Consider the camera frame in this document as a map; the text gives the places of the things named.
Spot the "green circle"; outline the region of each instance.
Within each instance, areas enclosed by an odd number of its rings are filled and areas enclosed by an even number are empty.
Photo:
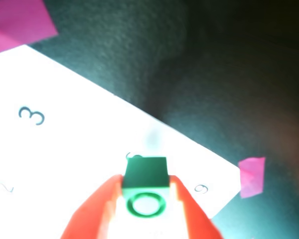
[[[145,214],[141,214],[139,212],[137,212],[134,207],[133,207],[133,203],[141,197],[152,197],[155,198],[158,203],[159,203],[159,209],[152,214],[149,215],[145,215]],[[130,199],[127,202],[127,208],[130,211],[130,213],[132,213],[134,216],[140,217],[140,218],[152,218],[152,217],[156,217],[158,215],[160,215],[166,208],[166,202],[164,200],[164,198],[156,193],[138,193],[135,194],[134,196],[130,197]]]

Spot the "pink sticky note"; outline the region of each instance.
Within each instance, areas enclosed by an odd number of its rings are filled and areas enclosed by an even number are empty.
[[[56,34],[42,0],[0,0],[0,52]]]
[[[238,163],[242,198],[260,194],[264,189],[266,158],[246,158]]]

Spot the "dark gray surface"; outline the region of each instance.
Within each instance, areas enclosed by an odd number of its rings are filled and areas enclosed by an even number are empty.
[[[224,238],[299,239],[299,1],[45,3],[59,36],[33,48],[234,164],[267,157],[264,193],[213,219]]]

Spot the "number 3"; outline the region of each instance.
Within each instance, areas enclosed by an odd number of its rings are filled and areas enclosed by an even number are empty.
[[[41,121],[39,123],[36,123],[36,125],[40,125],[40,124],[43,124],[44,122],[44,115],[41,113],[41,112],[38,112],[38,111],[35,111],[35,112],[32,112],[28,107],[22,107],[20,110],[19,110],[19,117],[21,118],[21,113],[22,111],[28,111],[30,113],[30,116],[29,118],[31,118],[33,115],[39,115],[41,116]]]

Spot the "green cube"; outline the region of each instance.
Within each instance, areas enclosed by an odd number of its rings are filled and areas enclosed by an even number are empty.
[[[127,209],[132,215],[152,218],[163,214],[169,198],[166,158],[129,158],[122,193],[127,202]]]

